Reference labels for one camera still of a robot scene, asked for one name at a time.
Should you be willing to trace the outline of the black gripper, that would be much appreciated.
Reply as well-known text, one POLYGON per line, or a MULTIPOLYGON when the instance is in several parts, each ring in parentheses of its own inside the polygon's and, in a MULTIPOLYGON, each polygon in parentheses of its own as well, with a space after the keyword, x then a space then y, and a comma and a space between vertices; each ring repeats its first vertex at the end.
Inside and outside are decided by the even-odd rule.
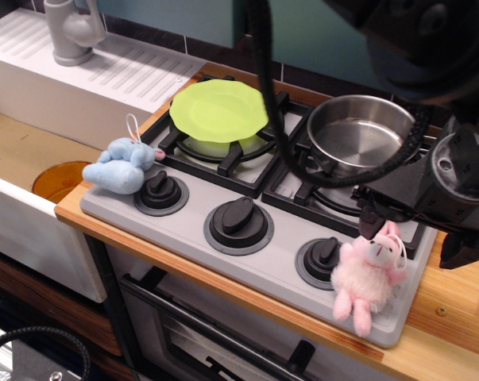
POLYGON ((452 117, 422 159, 361 181, 357 197, 365 239, 372 240, 386 220, 405 217, 448 233, 440 268, 479 261, 479 124, 452 117))

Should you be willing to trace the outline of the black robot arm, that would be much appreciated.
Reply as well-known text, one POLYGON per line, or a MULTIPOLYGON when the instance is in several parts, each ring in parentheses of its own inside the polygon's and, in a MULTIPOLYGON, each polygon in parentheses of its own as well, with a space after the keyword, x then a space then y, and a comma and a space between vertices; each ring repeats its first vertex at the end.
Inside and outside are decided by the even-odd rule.
POLYGON ((360 230, 395 214, 446 232, 440 265, 479 260, 479 1, 332 1, 368 42, 381 85, 452 113, 430 151, 367 183, 360 230))

